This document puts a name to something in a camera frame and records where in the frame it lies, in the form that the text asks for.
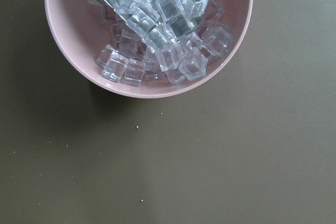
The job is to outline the pink ice bowl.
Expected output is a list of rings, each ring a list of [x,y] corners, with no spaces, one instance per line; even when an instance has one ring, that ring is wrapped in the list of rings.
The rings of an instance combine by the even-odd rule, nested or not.
[[[99,19],[98,8],[85,0],[45,0],[45,10],[50,31],[59,49],[69,63],[95,85],[126,97],[141,99],[166,98],[188,92],[218,74],[232,59],[248,29],[253,0],[216,0],[223,5],[223,22],[231,27],[232,43],[226,55],[212,61],[206,76],[193,82],[188,80],[179,86],[167,79],[144,80],[139,87],[115,83],[103,78],[95,58],[109,42],[110,35]]]

